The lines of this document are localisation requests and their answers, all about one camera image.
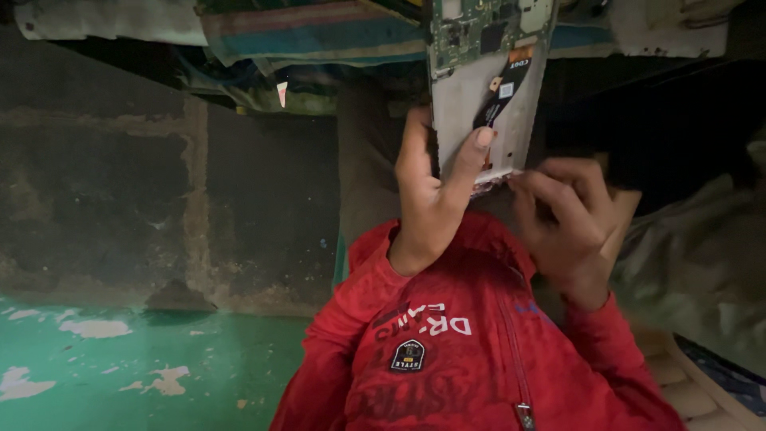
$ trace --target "hand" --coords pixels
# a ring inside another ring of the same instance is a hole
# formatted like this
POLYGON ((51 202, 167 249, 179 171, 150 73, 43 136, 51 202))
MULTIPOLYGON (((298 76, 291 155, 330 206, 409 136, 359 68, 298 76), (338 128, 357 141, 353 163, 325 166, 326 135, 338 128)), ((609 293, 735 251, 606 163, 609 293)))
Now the hand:
POLYGON ((516 192, 522 242, 540 273, 580 309, 601 308, 612 265, 600 251, 616 219, 598 163, 548 159, 537 171, 511 178, 509 186, 516 192), (541 218, 546 211, 555 220, 541 218))
POLYGON ((430 107, 410 110, 404 126, 396 178, 401 197, 401 230, 388 250, 391 267, 411 277, 433 264, 452 242, 495 133, 474 130, 463 142, 450 178, 434 178, 426 142, 430 107))

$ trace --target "black ribbon cable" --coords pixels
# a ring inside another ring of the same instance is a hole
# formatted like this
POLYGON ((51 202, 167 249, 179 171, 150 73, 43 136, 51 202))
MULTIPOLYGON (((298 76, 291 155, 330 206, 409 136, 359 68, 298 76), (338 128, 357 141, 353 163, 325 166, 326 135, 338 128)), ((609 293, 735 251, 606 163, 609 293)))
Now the black ribbon cable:
POLYGON ((532 63, 532 50, 533 45, 527 45, 508 53, 508 63, 502 70, 497 88, 493 89, 493 95, 473 119, 474 129, 484 126, 492 127, 495 119, 522 84, 529 70, 529 65, 532 63))

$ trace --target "zipper pull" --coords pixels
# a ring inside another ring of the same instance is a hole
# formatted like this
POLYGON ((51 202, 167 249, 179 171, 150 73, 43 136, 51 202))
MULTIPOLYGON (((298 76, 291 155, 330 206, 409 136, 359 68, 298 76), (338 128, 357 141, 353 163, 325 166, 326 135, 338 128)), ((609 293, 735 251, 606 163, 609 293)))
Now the zipper pull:
POLYGON ((535 417, 532 415, 532 407, 527 403, 516 404, 516 412, 522 422, 524 431, 535 431, 535 417))

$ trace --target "red sleeve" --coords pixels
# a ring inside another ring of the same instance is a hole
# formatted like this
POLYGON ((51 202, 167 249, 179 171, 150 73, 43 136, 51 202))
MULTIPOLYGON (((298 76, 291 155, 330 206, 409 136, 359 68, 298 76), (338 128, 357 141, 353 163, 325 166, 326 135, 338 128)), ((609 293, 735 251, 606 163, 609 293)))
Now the red sleeve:
POLYGON ((306 329, 303 363, 287 385, 270 430, 343 429, 351 363, 372 318, 410 281, 386 257, 397 222, 365 233, 349 249, 349 278, 306 329))
POLYGON ((603 307, 591 313, 568 304, 566 333, 593 371, 604 376, 631 417, 651 424, 652 429, 686 429, 663 399, 613 293, 603 307))

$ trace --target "red hoodie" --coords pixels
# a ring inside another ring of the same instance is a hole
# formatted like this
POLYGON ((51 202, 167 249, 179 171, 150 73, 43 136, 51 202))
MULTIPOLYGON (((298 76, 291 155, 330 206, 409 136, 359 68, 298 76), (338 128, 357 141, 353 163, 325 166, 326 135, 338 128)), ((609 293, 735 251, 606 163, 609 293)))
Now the red hoodie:
POLYGON ((386 222, 349 249, 348 280, 306 329, 306 356, 270 429, 685 429, 610 296, 568 309, 567 334, 536 305, 535 267, 504 225, 467 212, 413 278, 386 258, 386 222))

